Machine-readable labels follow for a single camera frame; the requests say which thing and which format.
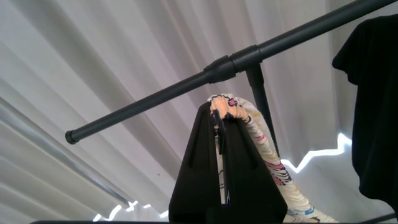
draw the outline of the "colorful fabric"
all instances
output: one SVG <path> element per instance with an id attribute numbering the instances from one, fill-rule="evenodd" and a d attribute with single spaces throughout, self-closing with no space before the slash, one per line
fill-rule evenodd
<path id="1" fill-rule="evenodd" d="M 211 117 L 215 124 L 216 133 L 222 125 L 222 119 L 242 119 L 257 147 L 271 176 L 278 186 L 288 206 L 288 214 L 284 222 L 314 222 L 336 223 L 332 217 L 315 209 L 308 198 L 295 186 L 285 166 L 280 162 L 269 128 L 260 111 L 245 99 L 234 97 L 232 94 L 213 95 L 208 98 L 211 103 Z M 224 178 L 222 156 L 217 153 L 218 177 L 220 181 L 221 202 L 224 203 Z"/>

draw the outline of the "shirt sleeve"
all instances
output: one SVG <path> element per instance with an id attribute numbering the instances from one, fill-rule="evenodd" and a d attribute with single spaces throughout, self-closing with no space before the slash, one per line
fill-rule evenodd
<path id="1" fill-rule="evenodd" d="M 355 28 L 332 61 L 332 66 L 344 71 L 348 76 L 348 81 L 355 85 L 358 85 L 364 65 L 367 63 L 365 23 Z"/>

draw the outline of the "patterned fabric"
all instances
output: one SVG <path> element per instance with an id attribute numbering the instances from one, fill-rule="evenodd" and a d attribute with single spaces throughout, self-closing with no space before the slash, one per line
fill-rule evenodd
<path id="1" fill-rule="evenodd" d="M 215 124 L 216 133 L 220 128 L 222 119 L 242 119 L 248 129 L 262 160 L 265 162 L 271 176 L 278 186 L 288 206 L 284 222 L 314 222 L 336 223 L 332 217 L 325 215 L 310 204 L 295 186 L 285 166 L 280 162 L 268 126 L 262 114 L 254 105 L 232 94 L 213 95 L 208 98 L 211 103 L 211 117 Z M 218 135 L 216 135 L 216 148 L 218 150 Z M 224 178 L 222 156 L 217 153 L 218 177 L 220 181 L 221 202 L 224 203 Z"/>

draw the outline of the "hanging garment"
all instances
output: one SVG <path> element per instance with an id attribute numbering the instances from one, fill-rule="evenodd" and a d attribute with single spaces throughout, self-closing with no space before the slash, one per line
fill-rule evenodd
<path id="1" fill-rule="evenodd" d="M 244 128 L 244 122 L 240 119 L 216 121 L 210 116 L 210 105 L 206 102 L 198 110 L 170 200 L 169 220 L 180 223 L 282 222 L 287 205 Z M 222 122 L 222 132 L 216 133 L 214 123 L 217 122 Z M 221 146 L 226 152 L 224 161 L 232 174 L 229 178 L 232 197 L 228 206 L 221 204 L 218 180 L 215 136 L 220 134 L 224 137 Z"/>
<path id="2" fill-rule="evenodd" d="M 232 94 L 213 95 L 208 98 L 208 101 L 211 103 L 210 113 L 213 121 L 216 121 L 217 117 L 221 117 L 221 119 L 237 118 L 244 121 L 250 137 L 255 143 L 262 160 L 266 164 L 274 182 L 288 206 L 288 212 L 284 222 L 337 222 L 332 217 L 314 209 L 308 201 L 308 198 L 306 198 L 306 196 L 304 196 L 295 186 L 291 176 L 284 165 L 280 162 L 271 138 L 271 133 L 262 117 L 262 114 L 252 103 L 240 97 L 234 97 Z M 224 195 L 224 178 L 222 175 L 223 161 L 222 157 L 218 153 L 217 164 L 220 191 L 221 195 Z"/>
<path id="3" fill-rule="evenodd" d="M 361 23 L 333 59 L 358 86 L 352 136 L 359 191 L 398 213 L 398 15 Z"/>

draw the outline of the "black clothing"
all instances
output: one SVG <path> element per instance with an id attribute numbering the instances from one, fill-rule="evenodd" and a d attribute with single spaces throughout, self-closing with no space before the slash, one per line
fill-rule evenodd
<path id="1" fill-rule="evenodd" d="M 171 222 L 282 223 L 287 205 L 241 119 L 224 119 L 218 131 L 225 192 L 221 205 L 210 103 L 199 110 L 169 205 Z"/>
<path id="2" fill-rule="evenodd" d="M 358 86 L 353 166 L 360 192 L 398 212 L 398 15 L 361 23 L 333 59 Z"/>

